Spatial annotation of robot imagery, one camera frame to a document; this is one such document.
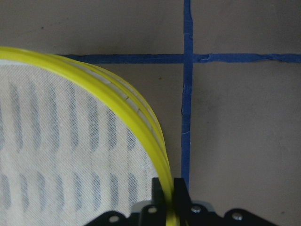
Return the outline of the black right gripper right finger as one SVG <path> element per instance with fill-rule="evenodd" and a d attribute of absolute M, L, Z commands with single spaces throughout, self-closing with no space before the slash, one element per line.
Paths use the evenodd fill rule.
<path fill-rule="evenodd" d="M 194 226 L 193 205 L 183 178 L 174 178 L 174 210 L 181 226 Z"/>

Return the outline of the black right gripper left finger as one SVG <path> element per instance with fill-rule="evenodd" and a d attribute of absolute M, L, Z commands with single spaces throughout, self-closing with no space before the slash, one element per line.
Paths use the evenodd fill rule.
<path fill-rule="evenodd" d="M 151 200 L 145 204 L 139 216 L 139 226 L 165 226 L 166 202 L 163 189 L 158 178 L 151 181 Z"/>

